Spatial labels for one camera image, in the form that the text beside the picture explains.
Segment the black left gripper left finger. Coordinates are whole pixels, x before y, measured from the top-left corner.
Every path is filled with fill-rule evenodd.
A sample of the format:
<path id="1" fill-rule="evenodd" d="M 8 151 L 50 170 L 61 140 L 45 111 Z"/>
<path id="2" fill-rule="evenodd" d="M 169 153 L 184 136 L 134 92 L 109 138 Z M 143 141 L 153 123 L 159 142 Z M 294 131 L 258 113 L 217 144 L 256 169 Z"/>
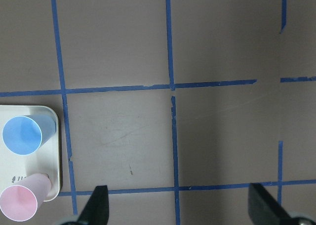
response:
<path id="1" fill-rule="evenodd" d="M 83 211 L 79 215 L 77 225 L 106 225 L 109 220 L 109 194 L 106 185 L 96 186 Z"/>

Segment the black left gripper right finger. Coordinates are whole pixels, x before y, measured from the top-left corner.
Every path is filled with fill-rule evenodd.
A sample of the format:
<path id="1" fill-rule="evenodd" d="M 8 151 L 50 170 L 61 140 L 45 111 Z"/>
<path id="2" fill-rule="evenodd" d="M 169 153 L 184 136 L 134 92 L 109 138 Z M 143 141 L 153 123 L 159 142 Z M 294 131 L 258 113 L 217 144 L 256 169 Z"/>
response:
<path id="1" fill-rule="evenodd" d="M 249 185 L 248 214 L 254 225 L 285 225 L 291 221 L 289 214 L 259 183 Z"/>

